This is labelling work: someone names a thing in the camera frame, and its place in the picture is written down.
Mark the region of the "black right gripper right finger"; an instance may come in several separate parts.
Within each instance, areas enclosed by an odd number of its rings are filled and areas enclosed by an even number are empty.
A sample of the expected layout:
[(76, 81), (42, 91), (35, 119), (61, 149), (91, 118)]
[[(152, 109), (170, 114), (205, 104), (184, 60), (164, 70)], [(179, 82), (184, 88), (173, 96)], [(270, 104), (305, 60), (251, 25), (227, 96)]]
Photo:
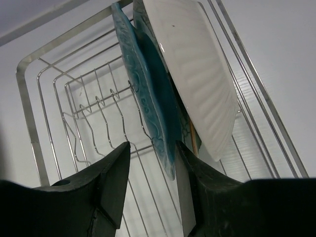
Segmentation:
[(186, 237), (313, 237), (314, 178), (239, 182), (178, 141), (175, 169)]

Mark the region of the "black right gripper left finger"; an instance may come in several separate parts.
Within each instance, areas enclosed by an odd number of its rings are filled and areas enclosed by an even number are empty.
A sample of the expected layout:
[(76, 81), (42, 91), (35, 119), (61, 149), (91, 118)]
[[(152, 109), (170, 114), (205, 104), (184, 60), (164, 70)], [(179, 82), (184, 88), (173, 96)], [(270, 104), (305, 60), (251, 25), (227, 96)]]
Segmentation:
[(47, 187), (0, 183), (3, 237), (113, 237), (120, 228), (130, 143)]

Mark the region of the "pale green flower plate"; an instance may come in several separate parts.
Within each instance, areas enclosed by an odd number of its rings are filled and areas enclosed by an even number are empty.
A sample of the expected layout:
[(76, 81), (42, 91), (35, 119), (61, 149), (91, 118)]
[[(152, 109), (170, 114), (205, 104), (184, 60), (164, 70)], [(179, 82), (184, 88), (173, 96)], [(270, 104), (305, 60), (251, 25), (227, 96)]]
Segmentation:
[(191, 151), (195, 154), (198, 155), (198, 152), (201, 147), (201, 139), (198, 136), (195, 127), (193, 126), (193, 123), (187, 113), (187, 110), (183, 104), (183, 101), (177, 91), (177, 88), (172, 80), (170, 71), (167, 67), (167, 64), (165, 62), (165, 59), (162, 54), (162, 50), (159, 47), (158, 41), (156, 39), (155, 33), (153, 31), (153, 28), (151, 26), (151, 23), (149, 21), (148, 14), (146, 12), (144, 2), (142, 0), (134, 0), (133, 1), (133, 18), (135, 20), (134, 25), (136, 28), (142, 30), (145, 32), (151, 41), (153, 42), (160, 59), (164, 65), (164, 68), (168, 74), (168, 78), (171, 82), (174, 94), (175, 94), (175, 99), (177, 102), (178, 106), (178, 111), (179, 111), (179, 116), (180, 116), (180, 121), (181, 121), (181, 126), (182, 126), (182, 135), (183, 135), (183, 142), (191, 149)]

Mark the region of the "metal wire dish rack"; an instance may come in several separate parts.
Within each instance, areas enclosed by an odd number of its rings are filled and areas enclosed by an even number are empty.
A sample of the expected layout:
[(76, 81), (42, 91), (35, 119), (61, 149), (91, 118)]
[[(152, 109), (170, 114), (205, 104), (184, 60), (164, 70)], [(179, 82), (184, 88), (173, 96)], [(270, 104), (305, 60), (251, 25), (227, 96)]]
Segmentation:
[[(262, 78), (220, 0), (202, 1), (226, 57), (239, 110), (211, 165), (241, 182), (309, 176)], [(19, 92), (39, 180), (83, 170), (124, 141), (131, 164), (118, 237), (182, 234), (177, 185), (160, 163), (126, 73), (107, 5), (20, 61)]]

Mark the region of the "teal scalloped round plate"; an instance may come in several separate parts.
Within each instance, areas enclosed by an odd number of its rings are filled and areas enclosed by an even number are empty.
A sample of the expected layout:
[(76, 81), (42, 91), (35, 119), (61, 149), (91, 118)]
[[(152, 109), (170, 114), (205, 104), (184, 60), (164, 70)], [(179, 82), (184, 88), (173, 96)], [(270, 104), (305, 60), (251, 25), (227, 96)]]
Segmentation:
[(132, 24), (119, 3), (111, 5), (115, 31), (154, 150), (167, 176), (175, 179), (175, 144), (182, 139), (173, 88), (162, 59), (134, 17)]

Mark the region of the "white petal pattern bowl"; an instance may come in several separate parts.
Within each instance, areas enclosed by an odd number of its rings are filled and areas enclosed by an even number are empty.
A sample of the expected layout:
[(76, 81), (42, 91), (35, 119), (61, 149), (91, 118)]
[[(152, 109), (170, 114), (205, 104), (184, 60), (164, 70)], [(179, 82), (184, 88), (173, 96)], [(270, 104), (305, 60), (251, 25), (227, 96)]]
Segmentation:
[(210, 157), (219, 161), (239, 106), (207, 13), (195, 0), (146, 0), (144, 7), (191, 121)]

